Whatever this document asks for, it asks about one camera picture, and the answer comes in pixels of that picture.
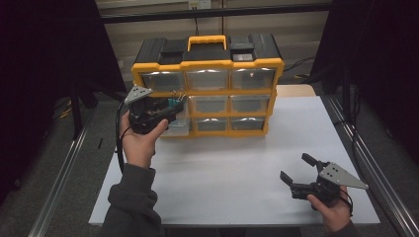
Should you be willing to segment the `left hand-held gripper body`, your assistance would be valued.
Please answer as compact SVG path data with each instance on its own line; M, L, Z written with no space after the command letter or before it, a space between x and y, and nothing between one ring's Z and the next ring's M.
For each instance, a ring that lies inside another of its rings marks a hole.
M157 113L162 110L154 108L154 97L151 97L153 91L134 85L125 99L128 105L128 120L130 127L135 133L147 134L161 122L157 118Z

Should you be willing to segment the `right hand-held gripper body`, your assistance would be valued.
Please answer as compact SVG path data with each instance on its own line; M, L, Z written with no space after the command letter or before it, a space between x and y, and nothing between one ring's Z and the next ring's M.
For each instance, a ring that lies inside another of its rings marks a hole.
M310 184L299 184L290 180L292 198L306 199L314 195L321 201L332 201L340 197L341 187L367 190L369 186L333 162L308 161L317 169L317 178Z

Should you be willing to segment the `teal binder clip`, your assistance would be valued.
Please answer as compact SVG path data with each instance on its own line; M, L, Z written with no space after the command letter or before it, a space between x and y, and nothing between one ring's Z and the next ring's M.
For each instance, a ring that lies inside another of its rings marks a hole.
M185 104L185 96L186 93L183 91L177 92L176 90L171 90L170 97L168 98L168 106L170 108L182 107Z

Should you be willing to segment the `large clear plastic drawer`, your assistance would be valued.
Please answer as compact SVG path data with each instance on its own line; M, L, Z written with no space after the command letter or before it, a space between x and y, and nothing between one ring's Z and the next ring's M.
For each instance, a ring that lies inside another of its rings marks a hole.
M163 133L164 136L187 136L190 133L190 110L188 99L184 98L184 110L176 114L176 119L169 122L167 130Z

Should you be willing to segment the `yellow black drawer organizer cabinet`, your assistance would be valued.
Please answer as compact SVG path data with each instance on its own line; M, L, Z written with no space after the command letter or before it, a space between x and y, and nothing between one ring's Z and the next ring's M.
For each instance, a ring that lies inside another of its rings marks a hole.
M243 68L272 68L275 76L272 86L266 89L233 89L231 72ZM154 71L179 71L184 75L184 88L177 92L186 93L190 110L190 133L185 137L197 136L258 136L269 130L269 118L273 113L277 97L277 84L283 75L285 64L275 39L270 34L250 34L244 37L194 36L186 39L147 39L143 42L131 68L133 84L146 88L142 73ZM188 86L187 72L200 69L223 69L228 71L227 85L222 90L195 91ZM268 95L270 97L264 112L238 113L231 108L230 97L236 95ZM226 96L227 108L222 113L197 113L193 110L192 96ZM169 98L170 92L155 92L154 98ZM264 117L261 130L232 130L232 118ZM195 119L226 118L226 130L197 131Z

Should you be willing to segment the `person's right hand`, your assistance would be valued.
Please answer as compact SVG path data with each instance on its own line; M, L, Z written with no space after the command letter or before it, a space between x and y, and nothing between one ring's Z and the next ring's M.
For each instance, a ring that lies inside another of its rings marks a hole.
M345 186L340 187L340 196L329 205L325 205L314 195L307 196L310 204L322 215L323 226L327 234L341 230L351 221L350 206L346 204L348 194Z

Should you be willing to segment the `person's left hand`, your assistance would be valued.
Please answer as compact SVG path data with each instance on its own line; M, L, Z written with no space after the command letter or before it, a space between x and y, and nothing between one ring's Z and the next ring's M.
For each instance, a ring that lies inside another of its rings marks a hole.
M122 116L120 129L120 139L123 141L126 161L130 165L148 169L151 166L151 159L155 154L155 143L166 130L168 120L163 119L147 134L137 134L130 128L128 115L129 112L126 112Z

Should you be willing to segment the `medium clear plastic drawer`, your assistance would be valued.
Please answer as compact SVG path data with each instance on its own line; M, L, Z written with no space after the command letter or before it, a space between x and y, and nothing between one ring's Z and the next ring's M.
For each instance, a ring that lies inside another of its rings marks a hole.
M142 73L146 88L155 92L178 91L184 88L184 75L179 71L154 71Z
M272 86L275 70L272 68L243 68L231 72L233 89L266 89Z
M188 86L195 91L222 90L227 85L228 71L200 69L187 72Z

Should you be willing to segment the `small clear plastic drawer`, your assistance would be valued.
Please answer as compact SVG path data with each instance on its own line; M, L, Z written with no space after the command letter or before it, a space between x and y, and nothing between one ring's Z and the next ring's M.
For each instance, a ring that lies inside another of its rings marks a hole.
M226 96L192 96L193 110L197 113L222 113L227 108Z
M264 122L264 117L232 118L230 120L232 130L261 130Z
M268 95L236 95L230 97L231 108L238 113L264 112L270 97Z
M194 120L197 131L223 131L226 130L226 118L196 118Z

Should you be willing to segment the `black metal stand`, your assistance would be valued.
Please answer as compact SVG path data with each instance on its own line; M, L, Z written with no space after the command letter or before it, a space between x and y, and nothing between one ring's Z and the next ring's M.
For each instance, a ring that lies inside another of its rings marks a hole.
M80 112L80 104L77 93L76 82L73 81L70 90L71 111L73 114L74 134L73 139L76 139L83 129L83 121Z

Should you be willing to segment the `black horizontal bar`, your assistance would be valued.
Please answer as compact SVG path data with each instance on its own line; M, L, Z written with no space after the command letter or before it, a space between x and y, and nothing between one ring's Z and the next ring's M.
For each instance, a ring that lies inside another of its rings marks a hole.
M221 8L208 10L185 10L174 12L160 12L147 14L118 14L103 15L100 21L104 24L119 24L132 22L151 22L167 20L184 20L213 17L235 17L265 14L288 14L329 11L333 3L296 4L296 5L275 5L264 7L247 8Z

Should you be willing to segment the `black curtain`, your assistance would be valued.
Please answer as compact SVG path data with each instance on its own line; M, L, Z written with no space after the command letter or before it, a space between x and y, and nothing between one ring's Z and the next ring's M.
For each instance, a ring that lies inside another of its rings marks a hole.
M337 87L344 69L419 164L419 0L332 0L310 71Z
M95 0L0 0L0 205L64 97L126 89Z

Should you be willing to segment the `aluminium floor rail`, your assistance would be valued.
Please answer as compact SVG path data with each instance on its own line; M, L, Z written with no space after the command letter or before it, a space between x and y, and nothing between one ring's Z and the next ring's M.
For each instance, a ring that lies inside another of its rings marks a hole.
M419 225L385 176L363 138L357 132L356 127L345 119L343 107L339 101L336 98L326 98L325 101L338 119L338 125L342 126L346 137L352 144L352 160L356 163L356 167L359 171L362 171L360 163L363 163L388 206L389 211L384 208L381 210L386 214L397 235L399 237L419 237Z
M60 202L66 183L78 157L80 149L86 137L88 128L84 127L78 136L72 141L69 151L66 154L64 162L53 183L53 186L40 210L35 223L28 237L44 237L49 224L55 214L56 208Z

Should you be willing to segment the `white wall outlet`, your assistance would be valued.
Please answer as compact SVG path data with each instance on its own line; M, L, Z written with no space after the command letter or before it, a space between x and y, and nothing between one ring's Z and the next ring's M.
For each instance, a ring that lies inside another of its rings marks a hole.
M205 10L211 8L210 0L189 0L190 10Z

